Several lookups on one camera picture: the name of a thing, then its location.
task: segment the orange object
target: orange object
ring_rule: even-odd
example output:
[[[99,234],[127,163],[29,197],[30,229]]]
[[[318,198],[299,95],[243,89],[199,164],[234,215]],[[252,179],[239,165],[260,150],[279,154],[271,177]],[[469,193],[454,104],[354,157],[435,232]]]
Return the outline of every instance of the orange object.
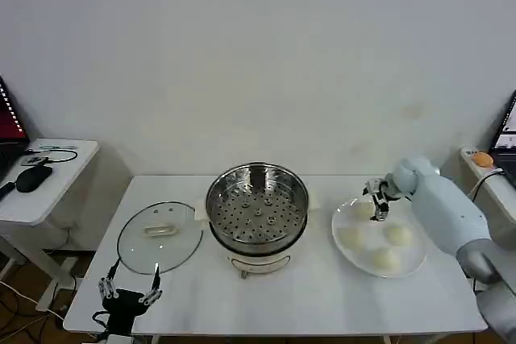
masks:
[[[472,160],[479,167],[490,168],[493,166],[493,158],[484,152],[477,152],[472,156]]]

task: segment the steamed bun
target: steamed bun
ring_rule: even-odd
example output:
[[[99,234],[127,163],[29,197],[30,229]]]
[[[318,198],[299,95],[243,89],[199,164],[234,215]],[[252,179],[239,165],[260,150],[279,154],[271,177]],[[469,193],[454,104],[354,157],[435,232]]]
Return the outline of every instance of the steamed bun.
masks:
[[[399,256],[392,249],[386,247],[372,253],[372,264],[376,269],[389,273],[399,271],[402,266]]]
[[[359,201],[353,205],[356,217],[361,221],[369,221],[374,216],[374,204],[371,201]]]
[[[385,237],[396,246],[408,246],[412,242],[412,231],[404,226],[389,226],[385,228]]]
[[[364,236],[356,227],[346,227],[337,231],[340,242],[351,250],[359,251],[364,248]]]

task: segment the wooden floor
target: wooden floor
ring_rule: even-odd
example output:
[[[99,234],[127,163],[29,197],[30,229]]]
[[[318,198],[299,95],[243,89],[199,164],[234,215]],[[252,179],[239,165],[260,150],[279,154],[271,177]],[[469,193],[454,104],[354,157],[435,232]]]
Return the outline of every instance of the wooden floor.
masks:
[[[61,262],[64,259],[63,255],[54,255],[56,261]],[[73,274],[76,276],[83,276],[88,268],[90,262],[89,257],[81,257],[79,262],[73,269]],[[48,286],[50,279],[40,269],[27,263],[23,267],[13,268],[6,279],[8,284],[19,290],[22,294],[38,300]],[[73,298],[72,292],[61,291],[56,298],[54,309],[58,310],[61,307],[69,305]],[[7,288],[0,286],[0,300],[6,304],[8,308],[14,310],[16,308],[16,299],[13,292]],[[13,314],[10,313],[4,306],[0,305],[0,328],[7,324],[0,330],[0,344],[81,344],[83,342],[94,342],[90,336],[86,334],[71,334],[56,327],[55,318],[49,317],[46,322],[41,320],[31,325],[27,330],[31,333],[21,332],[12,337],[7,337],[7,333],[17,330],[22,326],[28,324],[35,319],[44,316],[41,313],[36,313],[34,305],[28,301],[19,298],[19,312],[23,314],[35,314],[32,317],[16,317],[13,320]],[[398,337],[391,338],[392,343],[396,344]],[[207,338],[207,337],[168,337],[162,338],[160,344],[381,344],[382,340],[379,337],[362,337],[362,338]],[[410,337],[401,338],[399,344],[409,344],[412,340]],[[479,334],[453,334],[441,341],[439,344],[501,344],[502,341],[492,332],[486,331]]]

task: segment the laptop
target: laptop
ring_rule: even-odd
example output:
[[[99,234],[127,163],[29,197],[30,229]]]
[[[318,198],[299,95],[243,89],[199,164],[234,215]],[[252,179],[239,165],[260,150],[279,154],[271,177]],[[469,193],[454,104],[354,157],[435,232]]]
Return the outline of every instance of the laptop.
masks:
[[[30,142],[0,74],[0,178],[25,154]]]
[[[489,154],[497,167],[503,169],[507,180],[516,188],[516,90],[514,91],[506,114],[494,136]]]

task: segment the white plate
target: white plate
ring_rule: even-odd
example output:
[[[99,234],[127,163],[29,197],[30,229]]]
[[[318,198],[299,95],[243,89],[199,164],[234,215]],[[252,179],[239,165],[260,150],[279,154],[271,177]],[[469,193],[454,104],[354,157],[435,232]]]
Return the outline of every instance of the white plate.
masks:
[[[389,203],[389,215],[383,222],[364,221],[356,214],[356,205],[359,199],[351,199],[341,205],[331,219],[331,233],[337,247],[342,254],[355,266],[379,277],[404,277],[416,272],[425,262],[427,257],[427,245],[425,239],[418,232],[417,226],[410,220],[410,213],[400,202]],[[385,237],[385,228],[388,226],[404,226],[412,232],[412,241],[409,246],[395,246]],[[355,227],[360,229],[364,245],[359,251],[354,251],[341,242],[338,229]],[[379,248],[388,247],[398,255],[401,266],[396,271],[379,269],[372,264],[372,253]]]

